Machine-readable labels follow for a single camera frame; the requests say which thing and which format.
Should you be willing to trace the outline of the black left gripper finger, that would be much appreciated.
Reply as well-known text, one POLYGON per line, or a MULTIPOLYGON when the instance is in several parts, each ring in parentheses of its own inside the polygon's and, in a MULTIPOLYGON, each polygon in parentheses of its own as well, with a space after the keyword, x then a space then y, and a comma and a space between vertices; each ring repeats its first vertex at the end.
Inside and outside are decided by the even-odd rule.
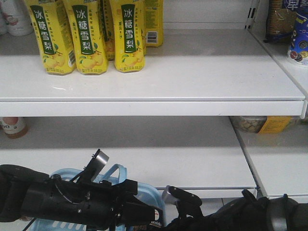
POLYGON ((135 196, 129 197, 125 202, 125 226, 148 225, 154 221, 154 209, 135 196))

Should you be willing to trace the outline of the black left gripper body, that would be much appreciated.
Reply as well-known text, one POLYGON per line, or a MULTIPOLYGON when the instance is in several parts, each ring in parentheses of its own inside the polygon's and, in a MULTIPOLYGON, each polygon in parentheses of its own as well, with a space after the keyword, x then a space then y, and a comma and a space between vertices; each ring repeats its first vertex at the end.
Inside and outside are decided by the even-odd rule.
POLYGON ((135 197, 138 183, 124 180, 111 185, 107 181, 97 184, 86 199, 86 210, 83 211, 83 222, 86 230, 115 230, 117 226, 132 221, 129 210, 137 204, 135 197))

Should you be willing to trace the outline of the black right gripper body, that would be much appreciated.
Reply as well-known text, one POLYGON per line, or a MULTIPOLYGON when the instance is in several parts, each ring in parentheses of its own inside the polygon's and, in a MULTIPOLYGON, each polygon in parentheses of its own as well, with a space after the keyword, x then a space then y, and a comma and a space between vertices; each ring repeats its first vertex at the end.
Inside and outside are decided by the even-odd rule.
POLYGON ((214 214, 208 216, 186 216, 182 208, 177 207, 178 217, 173 219, 166 227, 166 231, 225 231, 226 226, 219 224, 214 214))

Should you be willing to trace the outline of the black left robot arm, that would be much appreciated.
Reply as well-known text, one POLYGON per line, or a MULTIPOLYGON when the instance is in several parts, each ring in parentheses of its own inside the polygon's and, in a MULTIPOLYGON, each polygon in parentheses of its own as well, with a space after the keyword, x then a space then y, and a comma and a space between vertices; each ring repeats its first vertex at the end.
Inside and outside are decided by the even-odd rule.
POLYGON ((87 167, 70 180, 26 167, 0 167, 0 220, 21 217, 81 224, 88 231, 114 231, 119 226, 149 225, 163 217, 163 210, 137 198, 136 181, 109 180, 87 167))

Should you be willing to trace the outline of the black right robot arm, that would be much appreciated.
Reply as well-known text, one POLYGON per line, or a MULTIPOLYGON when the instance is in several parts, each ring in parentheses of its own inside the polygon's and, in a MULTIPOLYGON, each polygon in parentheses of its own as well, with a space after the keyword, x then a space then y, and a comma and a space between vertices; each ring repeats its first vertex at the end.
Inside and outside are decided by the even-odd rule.
POLYGON ((167 204, 173 204, 178 217, 165 231, 306 231, 308 205, 287 194, 269 199, 256 198, 248 190, 217 212, 204 216, 201 199, 175 186, 167 186, 162 194, 167 204))

